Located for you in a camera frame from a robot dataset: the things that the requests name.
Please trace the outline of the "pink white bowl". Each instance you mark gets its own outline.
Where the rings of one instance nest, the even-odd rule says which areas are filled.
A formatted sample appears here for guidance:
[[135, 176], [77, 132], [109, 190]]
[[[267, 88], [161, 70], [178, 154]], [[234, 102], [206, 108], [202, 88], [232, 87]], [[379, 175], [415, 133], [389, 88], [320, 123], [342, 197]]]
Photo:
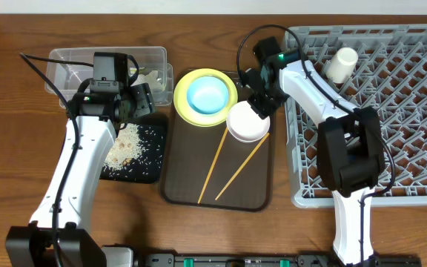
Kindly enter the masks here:
[[238, 141], [252, 143], [261, 140], [269, 131], [269, 117], [261, 119], [247, 101], [236, 103], [226, 120], [229, 133]]

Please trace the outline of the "light blue bowl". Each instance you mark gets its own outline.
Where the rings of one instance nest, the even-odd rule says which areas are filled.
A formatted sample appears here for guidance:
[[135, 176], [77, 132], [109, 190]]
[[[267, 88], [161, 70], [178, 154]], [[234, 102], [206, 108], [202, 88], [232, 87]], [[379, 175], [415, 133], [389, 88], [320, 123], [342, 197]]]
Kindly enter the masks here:
[[198, 113], [211, 115], [220, 112], [228, 103], [227, 85], [214, 76], [203, 76], [192, 81], [187, 90], [187, 101]]

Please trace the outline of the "pale green cup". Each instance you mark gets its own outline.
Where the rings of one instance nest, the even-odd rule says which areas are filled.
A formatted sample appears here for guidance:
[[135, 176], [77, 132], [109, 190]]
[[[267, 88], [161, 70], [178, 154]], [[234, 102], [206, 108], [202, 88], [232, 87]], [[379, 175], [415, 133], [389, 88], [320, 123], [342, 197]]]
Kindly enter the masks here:
[[342, 84], [351, 77], [357, 61], [358, 54], [356, 50], [350, 47], [342, 47], [331, 59], [325, 75], [333, 83]]

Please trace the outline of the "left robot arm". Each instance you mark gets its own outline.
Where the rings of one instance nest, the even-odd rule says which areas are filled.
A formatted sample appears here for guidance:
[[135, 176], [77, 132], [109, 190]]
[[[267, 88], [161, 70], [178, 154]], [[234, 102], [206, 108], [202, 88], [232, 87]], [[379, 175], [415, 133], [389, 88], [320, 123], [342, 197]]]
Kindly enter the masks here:
[[148, 84], [137, 84], [132, 55], [96, 52], [93, 75], [71, 99], [42, 73], [65, 107], [68, 121], [56, 170], [28, 225], [8, 231], [12, 266], [137, 266], [128, 245], [99, 246], [90, 236], [93, 199], [105, 159], [121, 125], [155, 112]]

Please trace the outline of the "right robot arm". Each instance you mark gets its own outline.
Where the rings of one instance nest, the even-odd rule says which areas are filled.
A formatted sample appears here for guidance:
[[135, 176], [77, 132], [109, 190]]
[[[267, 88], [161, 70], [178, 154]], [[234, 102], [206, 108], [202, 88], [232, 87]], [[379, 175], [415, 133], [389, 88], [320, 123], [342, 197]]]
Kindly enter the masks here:
[[379, 262], [370, 240], [371, 199], [389, 192], [396, 165], [372, 107], [358, 108], [318, 74], [301, 43], [282, 50], [274, 37], [253, 48], [260, 69], [238, 70], [252, 89], [248, 104], [262, 119], [293, 99], [317, 128], [317, 170], [334, 200], [333, 249], [342, 266]]

